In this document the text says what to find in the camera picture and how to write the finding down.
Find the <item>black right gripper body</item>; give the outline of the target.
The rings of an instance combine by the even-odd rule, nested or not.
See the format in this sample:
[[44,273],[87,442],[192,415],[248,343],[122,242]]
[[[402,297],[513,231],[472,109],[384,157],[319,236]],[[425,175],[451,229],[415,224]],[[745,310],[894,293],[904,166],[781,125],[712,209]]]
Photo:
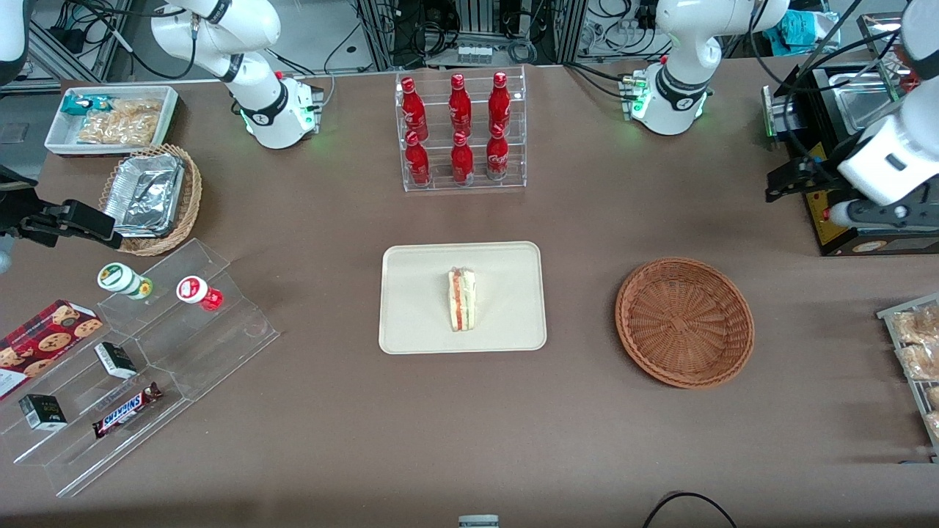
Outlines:
[[21,176],[4,165],[1,167],[2,234],[54,247],[70,206],[40,199],[36,186],[34,178]]

